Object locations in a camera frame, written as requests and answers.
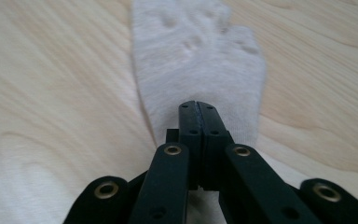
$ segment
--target light wood tabletop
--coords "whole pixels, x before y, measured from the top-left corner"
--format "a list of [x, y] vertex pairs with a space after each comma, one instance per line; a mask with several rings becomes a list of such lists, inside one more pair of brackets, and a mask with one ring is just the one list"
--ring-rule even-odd
[[[358, 0], [227, 4], [268, 65], [258, 151], [358, 198]], [[92, 180], [148, 168], [131, 63], [129, 0], [0, 1], [0, 223], [62, 223]]]

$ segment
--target wood grain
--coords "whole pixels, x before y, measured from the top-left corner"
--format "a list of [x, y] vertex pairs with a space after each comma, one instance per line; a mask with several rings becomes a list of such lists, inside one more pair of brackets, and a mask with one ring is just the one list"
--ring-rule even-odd
[[[298, 186], [358, 197], [358, 0], [230, 0], [268, 63], [258, 149]], [[131, 1], [0, 1], [0, 223], [61, 223], [155, 151], [131, 71]]]

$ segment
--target white sock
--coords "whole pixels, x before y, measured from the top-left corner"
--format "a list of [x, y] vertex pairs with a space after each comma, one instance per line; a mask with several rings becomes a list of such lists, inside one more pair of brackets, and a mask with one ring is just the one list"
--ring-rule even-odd
[[236, 143], [254, 147], [266, 66], [252, 31], [229, 25], [218, 0], [134, 0], [132, 10], [135, 73], [158, 146], [178, 128], [178, 106], [195, 100], [216, 107]]

